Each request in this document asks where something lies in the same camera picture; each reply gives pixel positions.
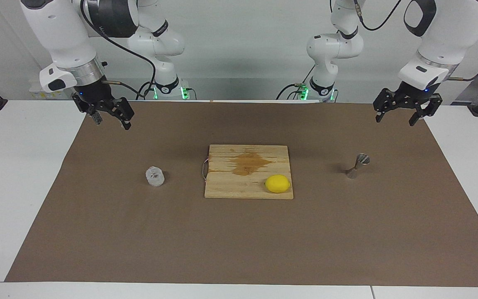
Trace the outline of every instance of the lemon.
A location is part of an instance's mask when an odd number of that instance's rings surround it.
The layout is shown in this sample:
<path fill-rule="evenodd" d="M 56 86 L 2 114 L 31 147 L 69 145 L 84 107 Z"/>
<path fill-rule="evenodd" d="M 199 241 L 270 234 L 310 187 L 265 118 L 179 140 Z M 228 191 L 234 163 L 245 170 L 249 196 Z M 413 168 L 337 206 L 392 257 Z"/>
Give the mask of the lemon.
<path fill-rule="evenodd" d="M 285 176 L 276 174 L 275 176 L 269 176 L 269 178 L 267 178 L 265 187 L 272 193 L 282 193 L 289 189 L 290 182 Z"/>

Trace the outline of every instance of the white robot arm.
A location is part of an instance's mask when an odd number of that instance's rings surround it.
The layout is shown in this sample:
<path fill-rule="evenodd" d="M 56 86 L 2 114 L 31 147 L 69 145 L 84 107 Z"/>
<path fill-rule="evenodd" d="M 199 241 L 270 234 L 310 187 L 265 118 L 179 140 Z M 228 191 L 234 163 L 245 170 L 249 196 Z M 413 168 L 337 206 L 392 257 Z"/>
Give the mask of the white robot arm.
<path fill-rule="evenodd" d="M 80 6 L 80 0 L 74 5 Z M 167 58 L 184 52 L 184 38 L 169 28 L 159 0 L 84 0 L 83 7 L 95 28 L 108 37 L 128 38 L 129 49 L 154 63 L 156 98 L 184 98 L 187 82 L 178 77 Z"/>
<path fill-rule="evenodd" d="M 448 80 L 478 40 L 478 0 L 412 0 L 405 11 L 407 29 L 422 38 L 413 59 L 400 70 L 397 91 L 385 88 L 374 101 L 379 123 L 386 112 L 414 108 L 409 124 L 433 116 L 442 98 L 434 93 Z M 426 108 L 421 104 L 428 103 Z"/>
<path fill-rule="evenodd" d="M 142 51 L 156 66 L 154 82 L 161 95 L 184 96 L 182 80 L 165 57 L 184 51 L 182 37 L 170 30 L 161 15 L 158 0 L 21 0 L 21 8 L 53 64 L 40 72 L 45 91 L 74 87 L 73 99 L 79 110 L 101 122 L 98 111 L 118 118 L 129 129 L 134 114 L 127 99 L 112 97 L 103 64 L 91 45 L 78 11 L 95 29 L 108 37 L 128 38 L 136 51 Z"/>
<path fill-rule="evenodd" d="M 325 101 L 330 97 L 338 74 L 334 59 L 357 57 L 363 51 L 353 0 L 336 0 L 331 21 L 338 30 L 336 34 L 319 34 L 307 43 L 307 54 L 315 61 L 313 77 L 307 84 L 310 99 Z"/>

